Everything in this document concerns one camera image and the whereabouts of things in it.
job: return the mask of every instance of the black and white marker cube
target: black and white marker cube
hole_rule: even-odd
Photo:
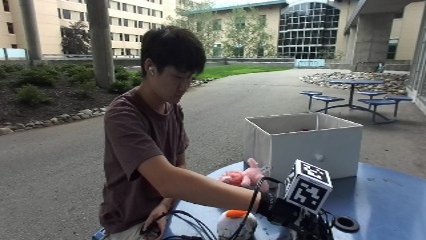
[[[317,214],[333,190],[329,172],[297,159],[285,185],[286,201]]]

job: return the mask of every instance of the concrete pavement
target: concrete pavement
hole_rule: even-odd
[[[190,138],[188,166],[208,174],[244,160],[244,118],[308,110],[302,90],[348,98],[298,77],[333,70],[289,70],[230,76],[193,88],[182,99]],[[314,102],[313,109],[322,108]],[[391,115],[393,107],[381,108]],[[399,120],[373,125],[371,115],[348,109],[329,114],[364,124],[360,161],[426,178],[426,116],[401,103]],[[103,118],[0,137],[1,239],[88,239],[99,228]]]

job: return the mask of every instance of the grass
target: grass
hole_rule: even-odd
[[[197,79],[205,79],[205,78],[217,79],[217,78],[222,78],[222,77],[228,77],[238,74],[284,71],[288,69],[289,68],[284,68],[284,67],[268,67],[268,66],[233,64],[233,65],[205,68],[204,73],[197,76]]]

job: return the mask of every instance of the blue bench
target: blue bench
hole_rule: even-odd
[[[395,120],[394,119],[387,119],[383,122],[377,122],[375,121],[375,115],[378,114],[377,112],[377,106],[379,105],[393,105],[395,104],[394,100],[387,100],[387,99],[358,99],[360,102],[369,104],[369,106],[373,105],[373,123],[391,123]]]
[[[309,96],[308,110],[310,111],[312,97],[313,97],[313,96],[317,96],[317,95],[322,95],[322,92],[317,92],[317,91],[301,91],[301,94]]]
[[[316,100],[324,101],[325,102],[325,108],[324,108],[324,113],[328,113],[328,108],[329,108],[329,103],[330,102],[337,102],[345,100],[345,98],[338,98],[338,97],[332,97],[332,96],[324,96],[324,95],[316,95],[312,97]]]
[[[407,97],[407,96],[385,96],[386,100],[391,100],[395,101],[395,110],[394,110],[394,117],[397,117],[397,113],[398,113],[398,104],[401,101],[413,101],[413,98]]]
[[[101,228],[92,236],[92,240],[103,240],[105,239],[107,235],[105,235],[105,229]]]
[[[385,95],[387,92],[375,92],[375,91],[360,91],[358,94],[366,95],[373,99],[373,97]]]

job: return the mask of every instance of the black hair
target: black hair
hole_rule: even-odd
[[[200,74],[205,66],[205,51],[196,35],[184,28],[166,26],[149,30],[143,37],[141,70],[147,76],[144,63],[151,59],[158,73],[166,66],[173,66],[181,72]]]

